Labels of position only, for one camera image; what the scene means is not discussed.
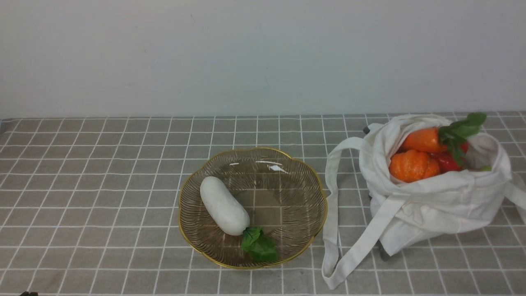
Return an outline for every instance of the carrot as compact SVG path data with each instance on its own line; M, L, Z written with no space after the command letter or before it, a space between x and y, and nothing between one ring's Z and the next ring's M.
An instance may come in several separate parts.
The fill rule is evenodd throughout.
M428 153L449 152L459 167L463 167L466 152L462 145L479 133L486 114L473 112L466 119L448 126L431 127L410 133L400 147L403 151L417 150Z
M429 153L442 153L448 150L446 145L440 144L438 127L410 133L400 148L402 150L417 150Z

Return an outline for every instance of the dark object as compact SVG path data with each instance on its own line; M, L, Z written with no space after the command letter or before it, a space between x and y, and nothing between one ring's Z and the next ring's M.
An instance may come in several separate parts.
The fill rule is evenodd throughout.
M363 129L363 132L367 135L371 130L368 128L368 127L365 127L365 129ZM383 261L387 261L391 258L391 256L389 256L389 254L385 251L385 249L383 248L383 245L380 241L377 241L376 242L376 246L378 246L378 250L380 251L380 258L383 260Z

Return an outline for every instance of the bag strap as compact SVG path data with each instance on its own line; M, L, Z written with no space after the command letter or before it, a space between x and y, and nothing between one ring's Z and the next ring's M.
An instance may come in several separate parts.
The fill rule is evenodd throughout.
M338 166L341 159L341 151L344 149L356 149L361 153L365 141L358 137L351 137L341 142L327 157L327 166L325 168L325 181L331 194L327 197L328 214L323 226L323 242L325 245L325 255L322 263L322 277L329 286L329 289L335 289L339 284L344 282L347 276L360 264L360 262L372 250L383 231L394 218L398 210L408 199L404 195L391 195L376 213L375 217L369 223L363 234L352 246L352 248L338 262L338 186L336 177Z
M513 180L504 186L502 194L515 204L522 221L526 224L526 185L519 175L513 173Z

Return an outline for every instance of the white wall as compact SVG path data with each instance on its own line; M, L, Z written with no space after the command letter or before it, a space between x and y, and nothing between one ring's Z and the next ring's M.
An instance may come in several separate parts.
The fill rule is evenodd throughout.
M510 109L525 0L0 0L0 118Z

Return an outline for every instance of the bowl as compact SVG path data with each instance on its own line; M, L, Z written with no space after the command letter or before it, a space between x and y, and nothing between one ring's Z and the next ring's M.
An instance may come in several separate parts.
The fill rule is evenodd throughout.
M250 225L261 226L276 243L278 262L255 262L241 249L241 236L225 234L208 214L199 187L215 176L247 210ZM183 238L213 262L256 269L297 257L313 242L327 217L327 200L316 172L272 148L232 150L211 158L184 183L179 196Z

